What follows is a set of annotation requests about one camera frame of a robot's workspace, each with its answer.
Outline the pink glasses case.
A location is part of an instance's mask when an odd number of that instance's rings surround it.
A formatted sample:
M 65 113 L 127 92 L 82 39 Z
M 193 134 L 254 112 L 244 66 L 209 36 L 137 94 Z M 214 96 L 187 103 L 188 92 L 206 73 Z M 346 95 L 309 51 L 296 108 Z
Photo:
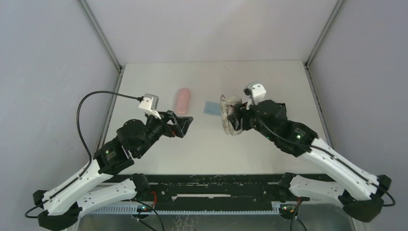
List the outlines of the pink glasses case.
M 175 112 L 179 115 L 184 115 L 187 113 L 190 102 L 190 90 L 187 88 L 182 88 L 177 93 Z

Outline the light blue cleaning cloth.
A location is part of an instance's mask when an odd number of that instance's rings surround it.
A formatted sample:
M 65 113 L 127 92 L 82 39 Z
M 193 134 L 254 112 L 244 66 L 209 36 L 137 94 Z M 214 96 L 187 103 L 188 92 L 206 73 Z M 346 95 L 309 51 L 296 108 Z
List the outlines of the light blue cleaning cloth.
M 206 101 L 204 106 L 204 114 L 221 116 L 220 104 L 216 102 Z

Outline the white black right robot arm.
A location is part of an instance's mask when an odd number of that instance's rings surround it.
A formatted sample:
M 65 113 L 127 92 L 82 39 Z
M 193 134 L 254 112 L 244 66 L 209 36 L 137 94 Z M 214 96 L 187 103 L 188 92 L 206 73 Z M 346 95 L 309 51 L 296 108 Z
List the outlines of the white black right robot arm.
M 265 100 L 256 105 L 237 105 L 228 121 L 236 131 L 256 130 L 282 152 L 314 164 L 331 178 L 319 181 L 287 172 L 278 183 L 282 201 L 299 198 L 336 205 L 365 223 L 385 207 L 383 195 L 388 193 L 391 179 L 364 171 L 332 149 L 314 130 L 289 120 L 285 104 Z

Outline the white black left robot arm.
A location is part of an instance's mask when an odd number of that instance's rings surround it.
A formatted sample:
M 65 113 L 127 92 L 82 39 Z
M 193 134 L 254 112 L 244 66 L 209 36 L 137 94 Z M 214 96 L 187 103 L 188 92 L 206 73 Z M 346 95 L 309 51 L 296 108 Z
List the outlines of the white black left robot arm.
M 159 112 L 159 118 L 147 115 L 146 122 L 131 119 L 117 135 L 99 149 L 75 175 L 56 188 L 33 193 L 34 203 L 43 209 L 37 215 L 39 226 L 62 231 L 86 214 L 123 200 L 143 200 L 150 194 L 150 185 L 142 173 L 101 190 L 100 183 L 132 166 L 162 137 L 183 138 L 193 121 L 191 116 L 177 116 L 173 111 Z

